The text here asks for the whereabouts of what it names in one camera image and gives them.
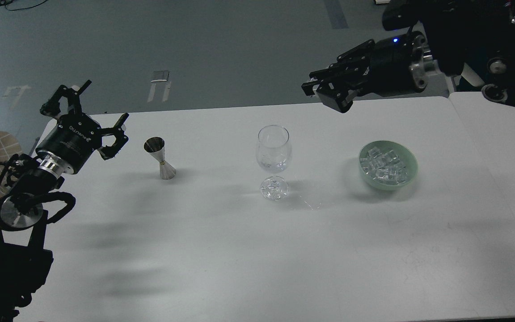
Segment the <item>ice cube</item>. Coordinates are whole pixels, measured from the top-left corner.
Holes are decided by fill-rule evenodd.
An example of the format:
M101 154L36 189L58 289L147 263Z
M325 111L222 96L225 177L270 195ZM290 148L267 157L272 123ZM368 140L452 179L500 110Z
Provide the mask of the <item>ice cube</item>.
M372 157L373 159L377 158L382 153L380 152L380 149L378 147L373 147L368 151L369 157Z

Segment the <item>tabletop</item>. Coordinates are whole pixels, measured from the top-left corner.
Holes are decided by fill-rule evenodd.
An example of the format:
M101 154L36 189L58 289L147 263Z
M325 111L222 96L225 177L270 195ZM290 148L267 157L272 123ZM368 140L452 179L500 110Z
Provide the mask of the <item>tabletop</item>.
M114 159L95 153L65 176L77 205L47 229L55 262L17 321L515 316L515 211L459 114L442 97L355 102L347 114L321 104L131 114ZM118 117L93 116L103 127ZM293 145L278 202L258 189L268 124ZM166 141L170 181L143 150L152 136ZM387 192L362 181L358 153L376 140L413 152L414 182Z

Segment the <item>wine glass base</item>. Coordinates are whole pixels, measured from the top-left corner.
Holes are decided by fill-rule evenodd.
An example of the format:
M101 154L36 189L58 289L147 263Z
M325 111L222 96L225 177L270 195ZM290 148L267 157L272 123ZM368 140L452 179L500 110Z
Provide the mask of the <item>wine glass base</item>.
M262 182L260 190L266 199L280 200L289 194L290 186L282 177L273 176Z

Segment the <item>cable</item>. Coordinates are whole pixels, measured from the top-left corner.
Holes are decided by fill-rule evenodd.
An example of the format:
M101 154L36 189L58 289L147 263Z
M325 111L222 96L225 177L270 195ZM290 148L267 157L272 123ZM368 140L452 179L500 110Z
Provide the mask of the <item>cable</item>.
M20 11L20 10L27 10L27 9L35 8L35 7L41 6L42 4L47 2L48 0L43 0L43 2L41 2L40 4L35 4L35 6L30 6L30 7L26 7L26 8L17 8L17 9L9 9L9 8L7 8L8 4L12 4L13 1L15 1L15 0L12 0L11 2L8 2L8 3L4 4L5 8L8 11L10 11L10 12L16 12L16 11Z

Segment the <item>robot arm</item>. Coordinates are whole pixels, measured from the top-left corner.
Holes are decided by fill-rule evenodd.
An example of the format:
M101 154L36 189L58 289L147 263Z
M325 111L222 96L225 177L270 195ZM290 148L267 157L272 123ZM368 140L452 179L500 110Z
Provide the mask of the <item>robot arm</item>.
M65 85L41 107L41 114L57 119L57 126L37 147L37 157L14 155L0 176L0 186L7 178L11 187L0 198L0 322L12 321L19 314L16 307L31 302L31 294L44 283L51 269L53 253L44 249L46 225L63 218L75 205L67 192L51 192L64 182L63 174L76 174L90 155L98 150L103 159L116 155L128 141L123 123L125 113L112 128L100 124L82 112L79 96L90 85L80 89ZM67 98L68 112L59 115L59 100ZM113 135L113 145L102 146L102 137ZM65 206L49 218L43 204L60 200ZM33 228L27 246L4 242L3 231L13 232Z
M421 21L426 36L412 27ZM309 74L306 95L347 112L356 96L421 92L430 75L463 75L474 61L484 96L515 106L514 0L392 0L383 15L386 30L406 34L369 40L343 53L326 69Z

